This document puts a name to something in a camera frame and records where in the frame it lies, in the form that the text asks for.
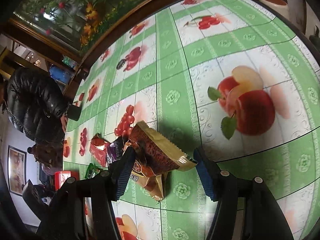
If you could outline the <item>brown gold snack packet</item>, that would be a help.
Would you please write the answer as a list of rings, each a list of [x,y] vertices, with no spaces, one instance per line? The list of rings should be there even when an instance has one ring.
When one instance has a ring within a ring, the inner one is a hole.
[[[144,121],[133,127],[126,145],[136,152],[130,179],[157,202],[164,199],[164,183],[169,172],[188,171],[197,164]]]

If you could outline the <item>dark purple snack packet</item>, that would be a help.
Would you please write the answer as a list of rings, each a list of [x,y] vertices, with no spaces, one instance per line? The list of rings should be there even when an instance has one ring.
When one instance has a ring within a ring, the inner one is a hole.
[[[123,137],[117,137],[115,141],[107,145],[106,147],[106,162],[109,167],[115,161],[118,161],[122,158],[124,154],[125,142]]]

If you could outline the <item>green snack packet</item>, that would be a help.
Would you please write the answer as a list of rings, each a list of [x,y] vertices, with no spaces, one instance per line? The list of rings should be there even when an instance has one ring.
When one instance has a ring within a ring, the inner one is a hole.
[[[95,177],[97,174],[99,174],[103,169],[94,165],[93,163],[90,163],[87,167],[86,173],[85,173],[85,179],[90,179]]]

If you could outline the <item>red brown candy packet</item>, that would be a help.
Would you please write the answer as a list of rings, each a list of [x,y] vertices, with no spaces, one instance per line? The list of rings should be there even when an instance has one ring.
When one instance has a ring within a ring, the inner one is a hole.
[[[107,147],[110,142],[101,137],[100,133],[93,136],[90,142],[89,151],[91,155],[96,159],[96,161],[102,166],[107,165]]]

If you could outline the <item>red gift box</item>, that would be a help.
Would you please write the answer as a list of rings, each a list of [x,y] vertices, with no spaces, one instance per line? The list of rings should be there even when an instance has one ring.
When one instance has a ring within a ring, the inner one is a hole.
[[[54,174],[55,189],[56,191],[61,188],[64,182],[70,178],[74,177],[76,180],[79,180],[79,172],[77,171],[58,171]]]

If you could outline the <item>black cylindrical container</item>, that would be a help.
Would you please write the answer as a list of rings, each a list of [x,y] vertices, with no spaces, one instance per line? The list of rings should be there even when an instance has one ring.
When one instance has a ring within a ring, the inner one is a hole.
[[[73,104],[68,105],[66,110],[66,116],[68,119],[73,121],[78,121],[80,118],[80,114],[81,114],[81,107]]]

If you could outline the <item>black puffer jacket person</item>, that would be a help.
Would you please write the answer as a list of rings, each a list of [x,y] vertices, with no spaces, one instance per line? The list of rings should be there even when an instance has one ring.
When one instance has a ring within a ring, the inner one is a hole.
[[[21,67],[10,79],[1,77],[1,106],[13,126],[36,144],[63,143],[70,104],[47,72]]]

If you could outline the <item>green checked fruit tablecloth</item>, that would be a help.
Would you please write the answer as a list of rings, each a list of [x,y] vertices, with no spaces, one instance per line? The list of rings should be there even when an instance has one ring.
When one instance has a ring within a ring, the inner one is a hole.
[[[237,66],[261,75],[273,100],[261,134],[221,132],[227,116],[208,97]],[[319,51],[299,31],[253,0],[183,0],[143,20],[93,64],[74,99],[63,168],[84,179],[94,135],[116,139],[126,113],[144,121],[183,152],[203,146],[233,175],[261,177],[273,193],[294,239],[319,220]]]

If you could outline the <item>framed wall picture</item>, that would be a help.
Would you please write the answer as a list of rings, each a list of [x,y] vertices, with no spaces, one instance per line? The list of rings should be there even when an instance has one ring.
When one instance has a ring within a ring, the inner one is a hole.
[[[26,183],[27,154],[17,148],[8,146],[8,182],[9,191],[22,196]]]

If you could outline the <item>flower painting wooden frame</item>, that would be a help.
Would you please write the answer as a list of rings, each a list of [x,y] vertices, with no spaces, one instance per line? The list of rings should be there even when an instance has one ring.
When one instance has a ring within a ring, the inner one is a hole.
[[[3,34],[36,55],[67,67],[92,64],[111,44],[140,43],[156,29],[156,12],[181,0],[21,0]]]

